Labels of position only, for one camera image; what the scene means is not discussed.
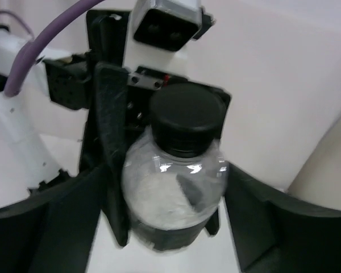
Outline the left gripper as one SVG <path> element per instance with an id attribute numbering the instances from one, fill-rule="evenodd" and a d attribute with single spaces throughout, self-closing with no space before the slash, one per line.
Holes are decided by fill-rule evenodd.
<path id="1" fill-rule="evenodd" d="M 149 124 L 149 99 L 170 84 L 189 83 L 183 72 L 125 64 L 128 10 L 86 13 L 89 50 L 69 61 L 45 59 L 52 102 L 87 109 L 79 169 L 106 164 L 103 211 L 119 247 L 128 244 L 127 205 L 121 189 L 126 151 Z"/>

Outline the black label small bottle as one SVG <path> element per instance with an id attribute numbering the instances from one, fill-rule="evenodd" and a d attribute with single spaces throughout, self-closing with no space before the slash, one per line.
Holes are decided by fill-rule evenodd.
<path id="1" fill-rule="evenodd" d="M 216 139 L 225 107 L 206 88 L 172 84 L 149 102 L 149 125 L 128 149 L 122 191 L 133 233 L 152 251 L 188 247 L 218 209 L 228 164 Z"/>

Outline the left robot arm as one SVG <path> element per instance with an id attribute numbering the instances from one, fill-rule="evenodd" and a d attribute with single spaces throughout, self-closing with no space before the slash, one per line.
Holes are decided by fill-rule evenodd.
<path id="1" fill-rule="evenodd" d="M 0 209 L 15 243 L 91 246 L 106 215 L 121 247 L 133 230 L 156 251 L 216 235 L 228 176 L 219 149 L 231 101 L 190 81 L 179 53 L 213 26 L 203 7 L 155 4 L 95 10 L 79 1 L 14 53 L 0 72 L 0 126 L 28 171 L 24 201 Z M 19 103 L 25 80 L 50 99 L 89 110 L 80 173 L 71 177 L 44 147 Z"/>

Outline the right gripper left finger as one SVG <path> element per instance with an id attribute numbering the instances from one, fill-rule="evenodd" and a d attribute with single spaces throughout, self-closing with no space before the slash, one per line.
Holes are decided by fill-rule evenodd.
<path id="1" fill-rule="evenodd" d="M 0 208 L 0 272 L 85 272 L 104 167 Z"/>

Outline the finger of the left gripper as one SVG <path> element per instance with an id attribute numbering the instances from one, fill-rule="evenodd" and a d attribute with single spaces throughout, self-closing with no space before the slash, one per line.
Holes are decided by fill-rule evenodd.
<path id="1" fill-rule="evenodd" d="M 216 210 L 209 218 L 205 225 L 205 230 L 208 236 L 216 236 L 220 229 L 220 220 L 219 220 L 219 204 L 217 205 Z"/>

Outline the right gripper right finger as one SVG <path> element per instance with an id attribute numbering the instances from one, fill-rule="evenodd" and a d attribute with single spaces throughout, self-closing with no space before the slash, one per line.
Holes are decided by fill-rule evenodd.
<path id="1" fill-rule="evenodd" d="M 341 211 L 301 201 L 230 165 L 224 195 L 242 272 L 341 272 Z"/>

